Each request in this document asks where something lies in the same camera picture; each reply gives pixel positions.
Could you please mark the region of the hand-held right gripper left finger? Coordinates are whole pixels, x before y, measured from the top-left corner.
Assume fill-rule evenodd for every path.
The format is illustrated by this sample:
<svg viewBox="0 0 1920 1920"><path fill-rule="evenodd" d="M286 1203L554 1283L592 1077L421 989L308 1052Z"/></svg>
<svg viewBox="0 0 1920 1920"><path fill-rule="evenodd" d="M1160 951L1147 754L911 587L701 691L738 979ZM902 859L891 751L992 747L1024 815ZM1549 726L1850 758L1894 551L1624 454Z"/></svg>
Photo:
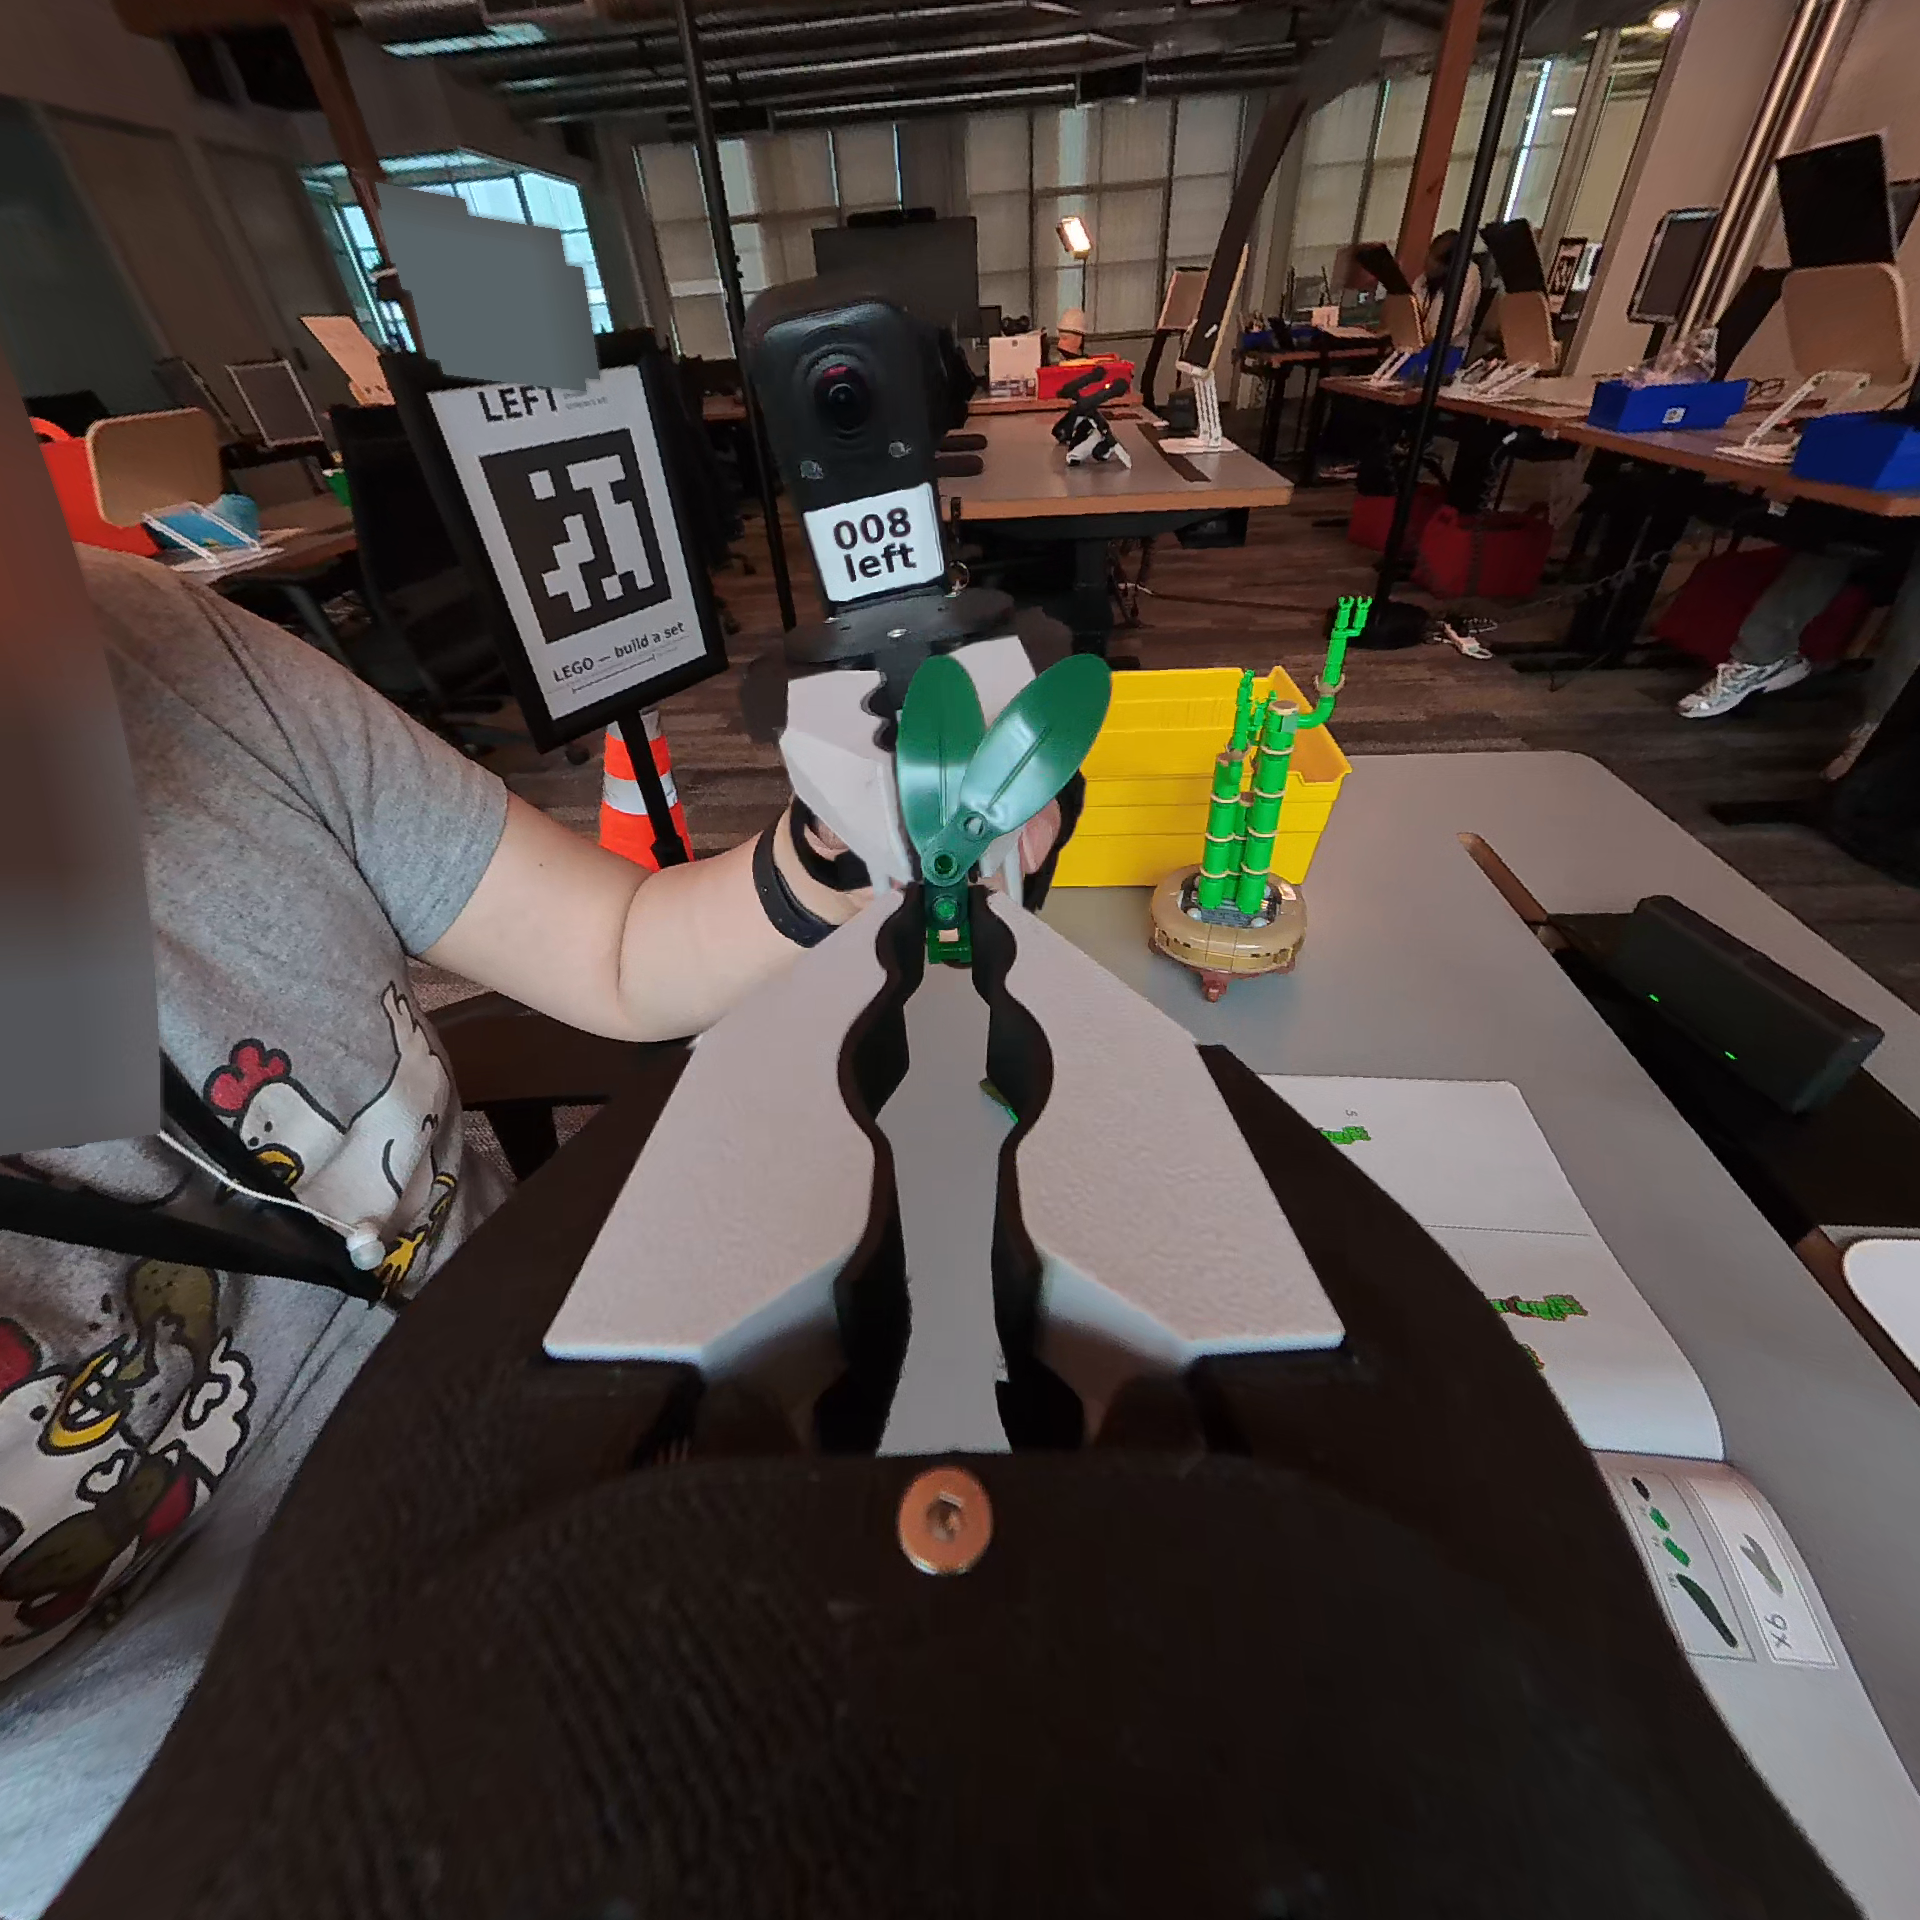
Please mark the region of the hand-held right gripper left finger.
<svg viewBox="0 0 1920 1920"><path fill-rule="evenodd" d="M909 1321L875 1115L906 1077L911 903L880 897L694 1042L548 1357L683 1363L826 1449L877 1449Z"/></svg>

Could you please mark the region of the plain blue bin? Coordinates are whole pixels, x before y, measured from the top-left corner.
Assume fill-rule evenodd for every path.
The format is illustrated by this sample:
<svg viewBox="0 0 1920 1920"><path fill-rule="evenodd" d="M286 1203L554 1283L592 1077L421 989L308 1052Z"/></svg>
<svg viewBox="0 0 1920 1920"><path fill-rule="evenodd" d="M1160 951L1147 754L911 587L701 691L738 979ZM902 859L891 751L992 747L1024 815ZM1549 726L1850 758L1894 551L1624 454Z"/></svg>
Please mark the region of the plain blue bin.
<svg viewBox="0 0 1920 1920"><path fill-rule="evenodd" d="M1815 415L1792 453L1790 473L1808 482L1880 491L1917 491L1917 422L1904 413Z"/></svg>

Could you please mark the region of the black box with green light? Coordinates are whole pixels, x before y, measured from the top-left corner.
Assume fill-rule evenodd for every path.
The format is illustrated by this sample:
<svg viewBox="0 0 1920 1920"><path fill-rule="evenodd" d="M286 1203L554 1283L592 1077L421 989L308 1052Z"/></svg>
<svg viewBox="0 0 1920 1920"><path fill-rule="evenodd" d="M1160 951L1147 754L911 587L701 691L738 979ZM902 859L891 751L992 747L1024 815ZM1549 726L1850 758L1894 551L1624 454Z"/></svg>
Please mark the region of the black box with green light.
<svg viewBox="0 0 1920 1920"><path fill-rule="evenodd" d="M1883 1042L1883 1029L1674 897L1622 919L1605 966L1780 1113L1828 1103Z"/></svg>

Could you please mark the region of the black computer monitor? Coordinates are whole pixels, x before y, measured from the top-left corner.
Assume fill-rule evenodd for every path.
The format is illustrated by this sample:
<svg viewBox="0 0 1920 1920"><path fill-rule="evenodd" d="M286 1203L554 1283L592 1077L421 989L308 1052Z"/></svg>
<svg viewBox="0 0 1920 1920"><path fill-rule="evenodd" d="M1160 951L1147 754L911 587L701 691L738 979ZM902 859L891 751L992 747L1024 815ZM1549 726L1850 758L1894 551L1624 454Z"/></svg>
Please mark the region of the black computer monitor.
<svg viewBox="0 0 1920 1920"><path fill-rule="evenodd" d="M814 273L853 276L858 289L886 297L957 339L975 335L975 220L843 223L812 233Z"/></svg>

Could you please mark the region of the long wooden desk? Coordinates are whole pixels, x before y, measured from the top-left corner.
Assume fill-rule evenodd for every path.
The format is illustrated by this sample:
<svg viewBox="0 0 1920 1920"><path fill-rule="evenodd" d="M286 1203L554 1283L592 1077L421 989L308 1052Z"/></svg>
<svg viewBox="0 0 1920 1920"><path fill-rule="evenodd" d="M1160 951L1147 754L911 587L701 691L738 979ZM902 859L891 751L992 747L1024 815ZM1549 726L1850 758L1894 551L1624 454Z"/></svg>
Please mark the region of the long wooden desk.
<svg viewBox="0 0 1920 1920"><path fill-rule="evenodd" d="M1371 433L1359 454L1357 491L1395 499L1410 475L1414 497L1423 497L1428 459L1423 449L1413 446L1422 391L1410 382L1379 387L1354 375L1324 378L1310 409L1302 470L1316 477L1333 470L1328 454L1336 401L1357 412L1359 427ZM1914 490L1878 491L1802 477L1780 465L1723 453L1714 427L1674 425L1624 435L1533 398L1442 393L1428 439L1455 446L1454 465L1432 481L1432 500L1460 515L1492 507L1492 484L1504 465L1584 451L1591 457L1584 503L1599 515L1622 516L1635 507L1647 515L1688 511L1714 522L1760 516L1773 524L1803 507L1860 519L1871 535L1892 529L1911 533L1917 522Z"/></svg>

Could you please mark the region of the black and white marker sign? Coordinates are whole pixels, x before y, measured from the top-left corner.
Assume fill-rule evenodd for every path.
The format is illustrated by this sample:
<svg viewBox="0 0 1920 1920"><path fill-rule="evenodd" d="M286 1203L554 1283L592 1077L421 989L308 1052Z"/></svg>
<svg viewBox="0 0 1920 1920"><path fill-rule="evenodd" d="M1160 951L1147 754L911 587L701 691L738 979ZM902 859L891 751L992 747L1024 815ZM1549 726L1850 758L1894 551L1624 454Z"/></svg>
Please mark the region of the black and white marker sign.
<svg viewBox="0 0 1920 1920"><path fill-rule="evenodd" d="M686 862L645 714L728 655L661 435L666 356L635 348L582 391L456 382L418 353L379 366L534 746L620 726L656 858Z"/></svg>

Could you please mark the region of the person's left forearm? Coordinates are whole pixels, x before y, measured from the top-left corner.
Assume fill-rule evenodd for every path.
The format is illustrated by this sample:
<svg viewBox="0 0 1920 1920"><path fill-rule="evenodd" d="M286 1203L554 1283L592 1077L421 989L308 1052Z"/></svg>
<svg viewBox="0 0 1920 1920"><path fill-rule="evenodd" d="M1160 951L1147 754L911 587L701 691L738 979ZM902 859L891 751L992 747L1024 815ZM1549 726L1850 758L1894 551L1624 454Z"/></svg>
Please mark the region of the person's left forearm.
<svg viewBox="0 0 1920 1920"><path fill-rule="evenodd" d="M598 1037L682 1039L807 955L767 922L752 853L645 873L508 797L487 871L423 961Z"/></svg>

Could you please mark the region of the blue bin with white label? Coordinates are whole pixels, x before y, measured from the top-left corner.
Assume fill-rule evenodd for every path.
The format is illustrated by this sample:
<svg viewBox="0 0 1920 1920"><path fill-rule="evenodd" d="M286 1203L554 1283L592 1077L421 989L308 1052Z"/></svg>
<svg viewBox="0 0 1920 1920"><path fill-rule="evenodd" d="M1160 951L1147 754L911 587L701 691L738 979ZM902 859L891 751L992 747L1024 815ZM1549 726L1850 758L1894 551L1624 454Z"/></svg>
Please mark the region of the blue bin with white label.
<svg viewBox="0 0 1920 1920"><path fill-rule="evenodd" d="M1602 379L1594 388L1586 425L1619 435L1661 429L1719 429L1743 407L1749 379L1635 382Z"/></svg>

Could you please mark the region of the white stand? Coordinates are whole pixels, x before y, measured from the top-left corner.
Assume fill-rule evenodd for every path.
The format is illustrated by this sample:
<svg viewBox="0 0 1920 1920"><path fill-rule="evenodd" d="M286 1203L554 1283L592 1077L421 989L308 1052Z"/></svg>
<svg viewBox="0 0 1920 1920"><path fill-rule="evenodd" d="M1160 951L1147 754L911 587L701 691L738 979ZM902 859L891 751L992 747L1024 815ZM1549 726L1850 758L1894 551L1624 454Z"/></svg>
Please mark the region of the white stand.
<svg viewBox="0 0 1920 1920"><path fill-rule="evenodd" d="M1216 370L1231 340L1229 323L1234 318L1245 258L1248 246L1238 246L1228 261L1214 262L1183 335L1180 370L1186 375L1188 393L1192 396L1192 433L1166 444L1168 451L1183 457L1218 453L1226 444Z"/></svg>

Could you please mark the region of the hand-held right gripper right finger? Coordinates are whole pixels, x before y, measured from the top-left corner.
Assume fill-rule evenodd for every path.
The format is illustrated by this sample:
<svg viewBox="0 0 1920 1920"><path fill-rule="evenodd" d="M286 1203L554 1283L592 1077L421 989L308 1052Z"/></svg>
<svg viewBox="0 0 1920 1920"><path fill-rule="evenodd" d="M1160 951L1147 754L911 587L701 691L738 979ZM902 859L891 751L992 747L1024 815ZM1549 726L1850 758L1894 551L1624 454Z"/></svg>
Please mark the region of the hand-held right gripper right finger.
<svg viewBox="0 0 1920 1920"><path fill-rule="evenodd" d="M1178 1021L1003 894L972 897L999 1150L992 1295L1014 1449L1074 1449L1118 1391L1347 1331Z"/></svg>

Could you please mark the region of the person's left hand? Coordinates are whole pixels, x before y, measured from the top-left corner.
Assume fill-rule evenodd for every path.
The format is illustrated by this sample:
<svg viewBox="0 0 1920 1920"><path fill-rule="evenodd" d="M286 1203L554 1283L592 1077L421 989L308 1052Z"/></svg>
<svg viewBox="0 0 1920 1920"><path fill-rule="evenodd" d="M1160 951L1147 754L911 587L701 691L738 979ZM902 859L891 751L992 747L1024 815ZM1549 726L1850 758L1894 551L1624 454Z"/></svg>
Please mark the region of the person's left hand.
<svg viewBox="0 0 1920 1920"><path fill-rule="evenodd" d="M1060 847L1071 839L1083 813L1087 783L1074 773L1062 790L1048 799L1016 837L1022 867L1022 905L1040 910L1059 869ZM823 887L850 897L872 887L872 875L819 813L805 803L790 803L790 843L802 871Z"/></svg>

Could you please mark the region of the tablet on pale stand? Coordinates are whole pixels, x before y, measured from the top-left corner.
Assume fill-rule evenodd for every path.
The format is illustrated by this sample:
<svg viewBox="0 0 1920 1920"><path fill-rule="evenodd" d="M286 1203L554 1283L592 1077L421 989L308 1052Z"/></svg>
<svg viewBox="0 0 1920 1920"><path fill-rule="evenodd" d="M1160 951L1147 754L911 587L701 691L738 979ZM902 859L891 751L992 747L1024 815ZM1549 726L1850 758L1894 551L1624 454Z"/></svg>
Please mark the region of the tablet on pale stand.
<svg viewBox="0 0 1920 1920"><path fill-rule="evenodd" d="M1890 387L1914 364L1914 326L1887 196L1880 135L1859 135L1776 159L1790 269L1778 306L1796 385L1742 441L1719 454L1786 465L1778 429L1824 385L1845 401Z"/></svg>

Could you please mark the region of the green lego leaf piece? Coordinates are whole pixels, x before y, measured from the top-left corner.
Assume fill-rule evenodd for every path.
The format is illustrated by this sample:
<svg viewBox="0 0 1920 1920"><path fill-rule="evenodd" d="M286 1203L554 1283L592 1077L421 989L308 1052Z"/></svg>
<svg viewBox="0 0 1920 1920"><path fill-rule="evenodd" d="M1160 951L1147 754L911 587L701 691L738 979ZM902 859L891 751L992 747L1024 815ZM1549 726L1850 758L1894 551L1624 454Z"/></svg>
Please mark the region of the green lego leaf piece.
<svg viewBox="0 0 1920 1920"><path fill-rule="evenodd" d="M968 673L952 655L918 665L896 726L896 790L920 875L926 955L972 961L968 882L992 841L1054 799L1093 750L1114 673L1070 655L1019 687L987 723Z"/></svg>

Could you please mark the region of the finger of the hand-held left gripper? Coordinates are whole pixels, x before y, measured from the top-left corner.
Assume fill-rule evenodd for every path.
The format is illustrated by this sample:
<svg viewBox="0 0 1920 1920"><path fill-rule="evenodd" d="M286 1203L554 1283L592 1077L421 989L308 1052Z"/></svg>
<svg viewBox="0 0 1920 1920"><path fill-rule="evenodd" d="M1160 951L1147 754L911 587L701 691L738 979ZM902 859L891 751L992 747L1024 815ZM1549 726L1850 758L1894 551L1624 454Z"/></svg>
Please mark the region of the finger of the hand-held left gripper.
<svg viewBox="0 0 1920 1920"><path fill-rule="evenodd" d="M790 678L779 751L795 795L867 863L871 885L900 890L916 871L899 812L896 761L880 746L872 710L883 691L883 673L871 667Z"/></svg>
<svg viewBox="0 0 1920 1920"><path fill-rule="evenodd" d="M960 647L955 659L975 686L986 730L1016 698L1019 687L1037 677L1037 667L1014 634L975 641ZM1016 837L995 837L990 843L983 843L983 858L975 863L973 878L997 892L1007 892L1012 887L1014 854L1019 854Z"/></svg>

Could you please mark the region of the yellow plastic bin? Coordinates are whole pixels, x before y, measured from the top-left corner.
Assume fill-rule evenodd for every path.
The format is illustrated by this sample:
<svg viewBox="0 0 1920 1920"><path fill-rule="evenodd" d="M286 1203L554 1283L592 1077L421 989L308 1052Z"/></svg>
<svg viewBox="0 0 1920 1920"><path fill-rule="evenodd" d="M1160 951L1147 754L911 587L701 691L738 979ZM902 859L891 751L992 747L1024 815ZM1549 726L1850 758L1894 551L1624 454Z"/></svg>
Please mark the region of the yellow plastic bin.
<svg viewBox="0 0 1920 1920"><path fill-rule="evenodd" d="M1214 761L1228 747L1238 683L1300 700L1284 667L1125 669L1083 774L1085 804L1054 873L1060 887L1154 887L1198 863Z"/></svg>

